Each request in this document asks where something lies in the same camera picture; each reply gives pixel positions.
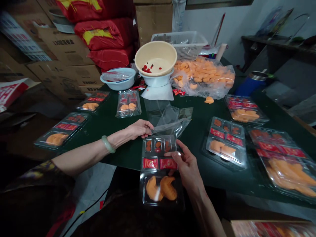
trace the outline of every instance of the beige plastic bowl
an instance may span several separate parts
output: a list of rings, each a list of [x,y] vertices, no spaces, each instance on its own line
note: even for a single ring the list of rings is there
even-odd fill
[[[135,55],[135,65],[137,69],[149,77],[166,75],[171,72],[177,61],[177,51],[164,41],[153,41],[144,44]],[[144,72],[142,68],[146,65],[152,73]]]

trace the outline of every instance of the dark green table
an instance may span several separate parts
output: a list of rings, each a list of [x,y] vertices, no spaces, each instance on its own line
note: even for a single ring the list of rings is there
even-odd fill
[[[223,65],[229,65],[229,62],[222,59]],[[236,70],[235,85],[232,91],[244,80],[245,75]],[[107,86],[101,90],[108,91]],[[316,157],[316,137],[305,130],[276,103],[269,99],[262,92],[255,92],[252,95],[254,101],[270,118],[270,121],[264,127],[286,131],[311,157]],[[204,103],[201,97],[180,97],[175,96],[171,105],[178,108],[194,107],[192,121],[184,130],[180,140],[188,146],[191,152],[197,157],[199,170],[206,186],[222,188],[245,195],[261,197],[279,202],[292,203],[300,206],[316,209],[316,205],[309,204],[286,195],[275,192],[267,187],[269,180],[262,164],[253,152],[250,141],[247,141],[248,159],[251,160],[249,168],[245,171],[233,172],[224,166],[214,162],[204,156],[201,151],[204,138],[208,134],[208,125],[213,116],[230,120],[231,116],[223,99],[216,100],[214,104]],[[110,135],[118,130],[126,128],[128,125],[136,122],[138,119],[147,119],[144,100],[141,97],[142,114],[131,118],[116,118],[118,104],[118,93],[111,91],[111,96],[105,104],[94,114],[84,127],[65,145],[62,152],[72,150],[84,144],[96,141],[103,135]],[[129,169],[140,170],[142,158],[142,139],[138,138],[130,141],[120,147],[115,154],[105,157],[101,162],[126,167]]]

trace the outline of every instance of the woman's left hand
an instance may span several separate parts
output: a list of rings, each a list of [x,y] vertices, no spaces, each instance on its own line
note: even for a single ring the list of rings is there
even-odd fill
[[[141,138],[146,138],[151,135],[151,129],[154,129],[154,126],[146,120],[138,120],[137,122],[129,125],[126,130],[131,136],[132,140],[141,136]]]

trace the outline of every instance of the white wall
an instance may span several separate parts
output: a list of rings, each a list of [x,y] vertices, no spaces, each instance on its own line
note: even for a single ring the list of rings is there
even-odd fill
[[[183,31],[199,31],[211,44],[213,40],[215,42],[214,37],[216,37],[221,18],[226,13],[218,43],[228,43],[229,48],[225,51],[224,57],[233,65],[243,66],[245,62],[241,36],[254,35],[271,10],[280,5],[283,5],[285,11],[295,8],[291,15],[292,20],[302,13],[312,14],[314,11],[298,35],[309,37],[316,34],[316,24],[312,24],[316,22],[315,0],[254,0],[251,6],[186,10]],[[302,23],[301,20],[297,20],[293,26],[291,19],[281,35],[292,35],[299,27],[297,25]]]

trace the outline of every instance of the paper sheet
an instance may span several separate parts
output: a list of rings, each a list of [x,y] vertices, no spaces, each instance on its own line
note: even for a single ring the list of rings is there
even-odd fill
[[[141,97],[148,100],[174,100],[170,83],[163,87],[147,86]]]

